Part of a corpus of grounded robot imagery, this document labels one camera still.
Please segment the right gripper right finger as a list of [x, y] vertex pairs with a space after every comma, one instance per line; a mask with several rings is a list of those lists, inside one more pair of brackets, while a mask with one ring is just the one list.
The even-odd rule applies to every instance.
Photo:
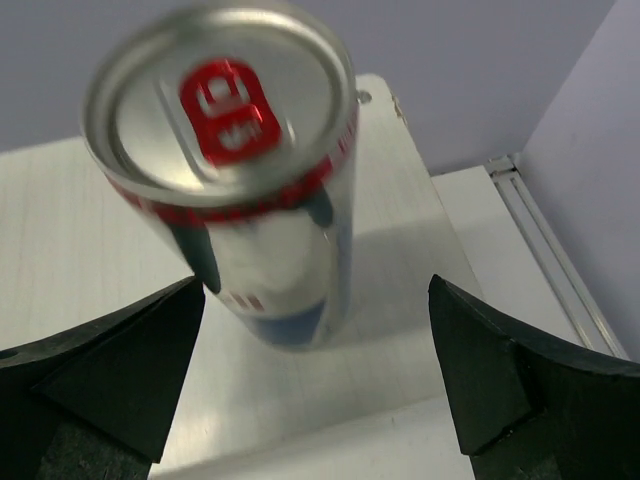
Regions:
[[429, 315], [477, 479], [636, 479], [639, 366], [519, 321], [440, 276]]

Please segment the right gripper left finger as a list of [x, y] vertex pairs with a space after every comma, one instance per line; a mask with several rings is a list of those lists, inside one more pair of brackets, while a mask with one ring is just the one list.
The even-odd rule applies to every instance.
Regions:
[[202, 284], [1, 353], [4, 479], [145, 479], [160, 462], [200, 330]]

